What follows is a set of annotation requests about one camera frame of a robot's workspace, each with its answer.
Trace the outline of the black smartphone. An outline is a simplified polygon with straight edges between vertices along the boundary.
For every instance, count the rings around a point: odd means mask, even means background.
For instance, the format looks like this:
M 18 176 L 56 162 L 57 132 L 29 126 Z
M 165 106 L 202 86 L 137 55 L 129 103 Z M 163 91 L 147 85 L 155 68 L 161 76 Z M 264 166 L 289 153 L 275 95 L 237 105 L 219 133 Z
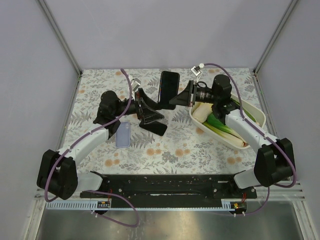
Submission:
M 167 125 L 165 125 L 161 122 L 158 122 L 158 121 L 154 121 L 154 122 L 148 123 L 148 124 L 144 124 L 143 122 L 141 122 L 139 124 L 139 127 L 148 131 L 148 132 L 151 132 L 155 135 L 158 135 L 160 137 L 162 137 L 165 134 L 165 132 L 168 128 Z

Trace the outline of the lilac phone case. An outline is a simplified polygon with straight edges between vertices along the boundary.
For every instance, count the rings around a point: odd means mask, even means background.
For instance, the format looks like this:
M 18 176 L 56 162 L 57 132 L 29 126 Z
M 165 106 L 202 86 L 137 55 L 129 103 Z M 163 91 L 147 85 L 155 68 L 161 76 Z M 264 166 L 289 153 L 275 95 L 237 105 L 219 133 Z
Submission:
M 130 122 L 121 122 L 115 135 L 116 148 L 128 148 L 131 140 Z

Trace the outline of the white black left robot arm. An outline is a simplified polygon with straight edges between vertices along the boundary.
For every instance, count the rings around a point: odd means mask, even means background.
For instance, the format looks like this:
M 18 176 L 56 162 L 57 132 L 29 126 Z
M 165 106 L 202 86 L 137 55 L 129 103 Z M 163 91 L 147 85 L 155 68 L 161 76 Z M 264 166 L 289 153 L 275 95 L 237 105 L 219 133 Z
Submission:
M 56 198 L 69 199 L 76 192 L 98 191 L 102 188 L 104 176 L 91 171 L 77 173 L 77 165 L 96 147 L 108 141 L 120 131 L 120 118 L 136 115 L 139 127 L 163 136 L 167 125 L 161 123 L 164 115 L 160 107 L 144 93 L 142 88 L 135 92 L 134 99 L 120 100 L 117 94 L 108 90 L 101 95 L 97 116 L 91 129 L 72 145 L 59 150 L 47 150 L 41 160 L 36 184 L 46 194 Z

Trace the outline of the black phone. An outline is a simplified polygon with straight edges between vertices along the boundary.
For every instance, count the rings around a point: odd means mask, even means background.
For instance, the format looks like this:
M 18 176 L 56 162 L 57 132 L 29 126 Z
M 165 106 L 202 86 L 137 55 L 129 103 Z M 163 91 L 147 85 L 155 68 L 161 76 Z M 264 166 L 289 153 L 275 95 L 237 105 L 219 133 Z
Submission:
M 177 96 L 180 84 L 180 74 L 172 71 L 162 71 L 160 76 L 158 106 L 162 110 L 174 110 L 176 106 L 170 100 Z

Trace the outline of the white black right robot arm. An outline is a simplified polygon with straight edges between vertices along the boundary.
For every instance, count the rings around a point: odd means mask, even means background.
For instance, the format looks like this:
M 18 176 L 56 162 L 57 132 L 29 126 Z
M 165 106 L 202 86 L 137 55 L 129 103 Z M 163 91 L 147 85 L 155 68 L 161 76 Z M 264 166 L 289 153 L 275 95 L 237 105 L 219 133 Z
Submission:
M 212 104 L 213 115 L 227 127 L 236 131 L 254 150 L 256 160 L 250 170 L 236 173 L 233 181 L 239 189 L 272 185 L 280 187 L 280 181 L 292 177 L 293 187 L 297 181 L 293 145 L 287 138 L 279 139 L 264 131 L 244 112 L 241 102 L 232 99 L 231 77 L 223 74 L 213 79 L 211 87 L 202 87 L 189 81 L 187 87 L 169 103 L 191 107 L 194 103 Z

